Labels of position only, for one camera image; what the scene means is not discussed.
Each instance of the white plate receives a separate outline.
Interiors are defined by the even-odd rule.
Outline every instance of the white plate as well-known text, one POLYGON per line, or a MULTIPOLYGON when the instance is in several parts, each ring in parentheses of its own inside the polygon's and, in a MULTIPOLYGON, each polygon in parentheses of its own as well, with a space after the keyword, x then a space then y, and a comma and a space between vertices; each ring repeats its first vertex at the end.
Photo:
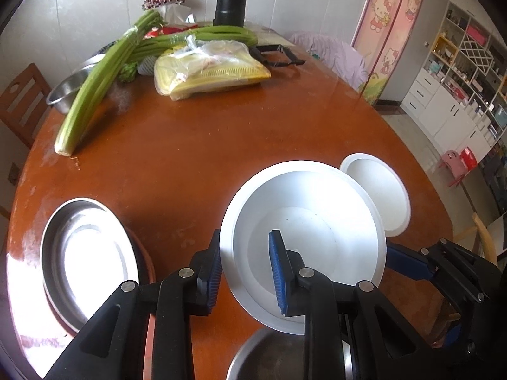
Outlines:
POLYGON ((287 249, 331 280, 380 283, 386 243, 380 215, 359 184, 337 168, 287 161, 257 173, 232 199, 220 233, 222 267, 232 293, 255 319, 304 333, 304 317, 280 313, 268 234, 281 230, 287 249))
POLYGON ((410 222, 409 194, 395 171, 377 157, 350 155, 340 170, 351 176, 372 198, 384 224, 385 235, 399 236, 410 222))

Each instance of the wooden table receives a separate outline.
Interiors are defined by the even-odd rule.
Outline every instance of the wooden table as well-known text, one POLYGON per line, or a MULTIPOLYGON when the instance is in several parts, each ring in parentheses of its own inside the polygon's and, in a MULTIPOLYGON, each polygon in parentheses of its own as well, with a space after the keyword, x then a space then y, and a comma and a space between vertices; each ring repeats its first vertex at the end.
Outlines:
MULTIPOLYGON (((288 160, 339 167, 355 152, 375 155, 399 174, 412 219, 393 240, 412 249, 452 237, 449 217, 414 156, 379 114, 320 63, 273 70, 260 85, 172 102, 153 77, 114 87, 73 158, 54 153, 62 116, 52 111, 30 151, 16 193, 8 241, 9 296, 27 359, 44 376, 70 341, 42 286, 39 248, 51 213, 64 201, 106 204, 142 241, 158 279, 188 265, 220 228, 241 185, 263 168, 288 160)), ((424 334, 440 294, 386 269, 381 290, 424 334)), ((192 318, 198 380, 225 379, 229 363, 261 324, 222 279, 207 318, 192 318)))

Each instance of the green vegetable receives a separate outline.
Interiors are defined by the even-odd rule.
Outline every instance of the green vegetable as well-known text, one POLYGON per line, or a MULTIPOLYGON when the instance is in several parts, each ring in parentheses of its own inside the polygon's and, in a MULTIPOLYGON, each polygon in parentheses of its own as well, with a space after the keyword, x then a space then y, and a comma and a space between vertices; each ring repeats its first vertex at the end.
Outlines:
POLYGON ((190 35, 194 34, 197 40, 236 40, 246 44, 248 47, 257 45, 257 35, 254 32, 236 26, 209 26, 185 30, 180 33, 167 34, 154 38, 143 40, 133 51, 128 59, 128 63, 142 61, 145 57, 154 55, 158 57, 169 48, 185 41, 190 35))
POLYGON ((123 65, 120 74, 118 75, 118 80, 122 83, 130 83, 134 81, 135 74, 138 72, 138 64, 139 63, 126 63, 123 65))
POLYGON ((146 33, 163 23, 160 14, 146 11, 106 53, 81 86, 55 140, 55 152, 70 156, 88 127, 98 104, 146 33))

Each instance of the drawer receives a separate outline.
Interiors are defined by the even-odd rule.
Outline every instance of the drawer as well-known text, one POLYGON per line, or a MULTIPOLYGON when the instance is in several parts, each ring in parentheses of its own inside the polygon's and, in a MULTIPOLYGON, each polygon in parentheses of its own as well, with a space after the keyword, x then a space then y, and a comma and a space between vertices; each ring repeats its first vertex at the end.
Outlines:
POLYGON ((425 105, 423 105, 417 98, 414 97, 414 95, 411 92, 408 92, 403 101, 401 102, 402 105, 404 105, 405 109, 408 110, 411 114, 414 116, 419 116, 425 108, 425 105))
POLYGON ((437 88, 439 88, 440 83, 436 81, 430 73, 428 73, 424 68, 419 71, 415 79, 420 85, 422 85, 426 90, 428 90, 431 94, 435 94, 437 88))
POLYGON ((424 105, 424 107, 426 107, 429 100, 433 97, 433 94, 426 90, 426 88, 424 88, 418 81, 414 81, 414 84, 410 87, 409 92, 411 92, 414 97, 424 105))
POLYGON ((472 150, 472 153, 478 162, 481 161, 491 149, 491 146, 477 127, 468 133, 467 137, 463 140, 460 146, 456 148, 456 151, 460 153, 465 147, 469 147, 470 150, 472 150))

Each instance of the hello kitty picture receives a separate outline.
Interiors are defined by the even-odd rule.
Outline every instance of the hello kitty picture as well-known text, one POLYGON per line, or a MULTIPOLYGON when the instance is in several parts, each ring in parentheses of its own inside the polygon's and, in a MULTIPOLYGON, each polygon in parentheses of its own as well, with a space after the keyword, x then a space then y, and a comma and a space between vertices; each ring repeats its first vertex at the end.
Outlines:
POLYGON ((417 13, 417 9, 419 8, 419 4, 421 0, 409 0, 407 3, 407 10, 405 11, 405 16, 408 18, 409 22, 414 21, 415 14, 417 13))
POLYGON ((399 51, 393 50, 392 48, 387 50, 384 61, 382 62, 382 68, 380 69, 382 74, 389 75, 391 73, 399 54, 399 51))
POLYGON ((375 13, 373 20, 370 22, 370 28, 377 33, 380 32, 387 24, 389 24, 389 13, 391 12, 392 4, 389 0, 377 0, 373 3, 373 11, 375 13))

